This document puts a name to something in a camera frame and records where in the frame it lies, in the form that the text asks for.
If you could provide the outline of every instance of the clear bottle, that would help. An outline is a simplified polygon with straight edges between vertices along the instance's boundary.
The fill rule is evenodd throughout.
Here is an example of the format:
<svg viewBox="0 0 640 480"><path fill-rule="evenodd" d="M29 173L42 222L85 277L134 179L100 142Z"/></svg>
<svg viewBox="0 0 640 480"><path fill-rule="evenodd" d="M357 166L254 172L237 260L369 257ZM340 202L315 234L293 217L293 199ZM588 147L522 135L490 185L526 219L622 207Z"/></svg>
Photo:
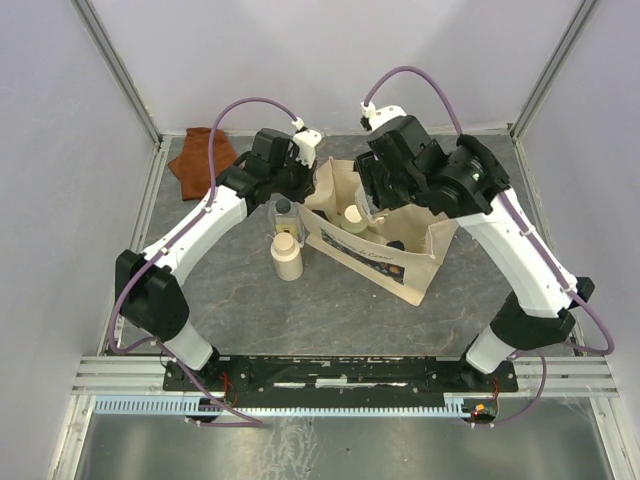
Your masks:
<svg viewBox="0 0 640 480"><path fill-rule="evenodd" d="M271 202L269 205L269 220L276 235L289 233L298 241L300 247L304 245L306 232L297 204L291 203L286 198Z"/></svg>

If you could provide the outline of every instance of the cable tie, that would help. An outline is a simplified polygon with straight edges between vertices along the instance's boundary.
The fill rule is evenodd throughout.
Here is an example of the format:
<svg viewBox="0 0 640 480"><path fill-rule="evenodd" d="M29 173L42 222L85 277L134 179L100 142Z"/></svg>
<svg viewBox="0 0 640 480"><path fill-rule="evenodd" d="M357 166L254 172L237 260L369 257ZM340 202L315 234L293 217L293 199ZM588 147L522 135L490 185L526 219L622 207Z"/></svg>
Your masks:
<svg viewBox="0 0 640 480"><path fill-rule="evenodd" d="M529 235L531 235L535 231L536 231L536 227L534 227L533 225L529 225L529 230L527 230L526 232L523 232L521 230L520 231L520 236L521 237L528 237Z"/></svg>
<svg viewBox="0 0 640 480"><path fill-rule="evenodd" d="M365 105L364 102L360 102L360 113L365 118L371 118L376 113L376 106L373 102L369 102L369 105Z"/></svg>
<svg viewBox="0 0 640 480"><path fill-rule="evenodd" d="M294 127L296 127L297 132L301 131L304 128L304 120L302 120L300 117L296 117L296 119L291 123Z"/></svg>

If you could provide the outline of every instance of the cylindrical container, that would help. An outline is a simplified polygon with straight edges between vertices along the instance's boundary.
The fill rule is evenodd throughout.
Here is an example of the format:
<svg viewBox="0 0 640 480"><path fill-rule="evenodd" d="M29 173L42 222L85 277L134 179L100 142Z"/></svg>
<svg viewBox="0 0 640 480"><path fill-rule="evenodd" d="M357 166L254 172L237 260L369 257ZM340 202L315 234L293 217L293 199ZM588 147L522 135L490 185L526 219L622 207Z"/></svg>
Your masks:
<svg viewBox="0 0 640 480"><path fill-rule="evenodd" d="M340 218L340 226L345 232L362 236L367 229L367 222L360 215L358 207L349 205Z"/></svg>
<svg viewBox="0 0 640 480"><path fill-rule="evenodd" d="M271 244L271 256L278 276L287 281L302 275L302 255L300 245L290 233L279 233Z"/></svg>
<svg viewBox="0 0 640 480"><path fill-rule="evenodd" d="M301 247L304 245L305 230L298 205L281 198L269 205L269 219L276 232L290 233Z"/></svg>

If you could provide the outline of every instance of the metal floor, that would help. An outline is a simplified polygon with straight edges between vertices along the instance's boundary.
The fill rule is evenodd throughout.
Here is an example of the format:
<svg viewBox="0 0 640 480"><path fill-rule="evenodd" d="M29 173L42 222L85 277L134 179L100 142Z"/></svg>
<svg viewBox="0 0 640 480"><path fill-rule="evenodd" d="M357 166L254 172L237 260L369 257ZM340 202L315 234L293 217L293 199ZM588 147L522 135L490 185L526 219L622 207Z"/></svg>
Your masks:
<svg viewBox="0 0 640 480"><path fill-rule="evenodd" d="M365 136L330 136L320 151L354 158ZM437 136L445 150L454 136ZM511 137L482 135L509 173L520 202L533 219ZM238 153L252 137L231 137ZM169 159L182 150L171 142ZM182 202L168 168L162 176L146 244L175 226L197 202ZM276 275L269 253L272 235L262 206L228 232L196 265L183 287L190 319L222 353L320 355L460 355L484 329L511 290L482 247L458 229L444 264L419 307L414 307L314 250L303 249L305 271L295 282ZM141 337L125 323L123 342ZM548 355L571 355L564 346Z"/></svg>
<svg viewBox="0 0 640 480"><path fill-rule="evenodd" d="M505 416L523 408L504 400ZM430 418L266 418L211 429L178 417L94 415L76 480L607 480L588 399L542 400L471 430Z"/></svg>

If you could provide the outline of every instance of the brown cloth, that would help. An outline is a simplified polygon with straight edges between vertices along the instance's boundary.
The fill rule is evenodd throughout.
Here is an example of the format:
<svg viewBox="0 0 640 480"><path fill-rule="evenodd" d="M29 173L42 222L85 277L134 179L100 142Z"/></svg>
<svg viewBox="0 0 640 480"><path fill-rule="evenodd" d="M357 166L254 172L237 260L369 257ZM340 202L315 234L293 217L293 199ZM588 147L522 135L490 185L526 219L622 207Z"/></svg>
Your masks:
<svg viewBox="0 0 640 480"><path fill-rule="evenodd" d="M210 128L187 128L182 153L169 162L169 169L180 180L184 201L201 200L211 188L208 155L210 134ZM222 130L216 130L213 147L214 166L218 176L233 164L237 155Z"/></svg>

